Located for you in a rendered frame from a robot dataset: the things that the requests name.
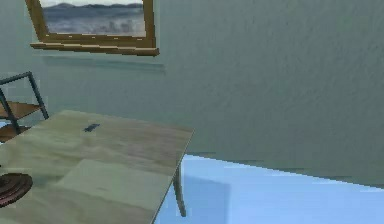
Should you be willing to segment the wooden framed window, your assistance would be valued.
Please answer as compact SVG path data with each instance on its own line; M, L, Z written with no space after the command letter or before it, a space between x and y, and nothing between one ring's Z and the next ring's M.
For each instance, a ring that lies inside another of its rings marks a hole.
M157 56L154 0L24 0L34 49Z

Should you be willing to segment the dark brown ribbed bowl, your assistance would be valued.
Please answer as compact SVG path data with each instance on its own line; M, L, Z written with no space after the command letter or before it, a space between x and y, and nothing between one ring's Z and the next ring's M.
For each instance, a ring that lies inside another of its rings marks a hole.
M22 173L7 173L0 176L0 208L22 198L33 185L32 177Z

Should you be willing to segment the dark metal shelf unit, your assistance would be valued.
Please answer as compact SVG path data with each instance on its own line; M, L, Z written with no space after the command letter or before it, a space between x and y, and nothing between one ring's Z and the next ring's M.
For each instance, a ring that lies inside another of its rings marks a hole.
M27 78L29 80L29 83L32 87L32 91L34 92L35 98L37 100L36 104L9 101L6 99L5 94L1 89L2 85L9 84L11 82L15 82L24 78ZM24 117L31 115L34 112L37 112L38 110L41 111L44 119L49 118L46 106L43 102L43 99L37 87L37 83L31 71L0 79L0 120L4 119L9 121L9 124L0 127L0 142L4 143L16 137L17 135L27 131L29 127L21 126L18 121Z

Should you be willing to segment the light wooden table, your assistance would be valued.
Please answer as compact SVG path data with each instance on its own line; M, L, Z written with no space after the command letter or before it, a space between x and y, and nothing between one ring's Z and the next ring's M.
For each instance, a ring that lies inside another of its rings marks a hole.
M84 132L91 124L100 124ZM194 131L65 110L0 145L0 173L31 190L0 224L154 224Z

